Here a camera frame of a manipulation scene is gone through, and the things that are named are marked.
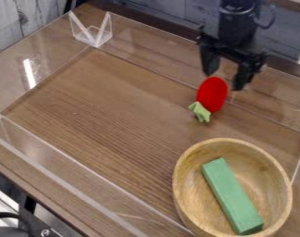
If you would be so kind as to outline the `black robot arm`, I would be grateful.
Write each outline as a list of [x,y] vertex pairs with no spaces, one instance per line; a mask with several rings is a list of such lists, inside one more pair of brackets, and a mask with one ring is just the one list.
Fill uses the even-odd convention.
[[215,32],[199,26],[196,44],[203,73],[210,76],[219,68],[220,58],[238,64],[231,90],[240,91],[259,73],[267,53],[255,43],[256,30],[269,30],[274,25],[274,5],[269,5],[270,20],[262,23],[261,0],[220,0]]

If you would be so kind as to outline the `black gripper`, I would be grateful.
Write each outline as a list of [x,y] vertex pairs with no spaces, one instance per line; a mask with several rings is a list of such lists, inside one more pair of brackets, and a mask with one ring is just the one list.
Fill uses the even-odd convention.
[[222,57],[238,64],[231,90],[240,91],[259,72],[267,54],[254,51],[248,47],[243,48],[242,46],[226,44],[215,36],[204,32],[200,32],[196,37],[196,45],[200,54],[202,70],[207,76],[218,70]]

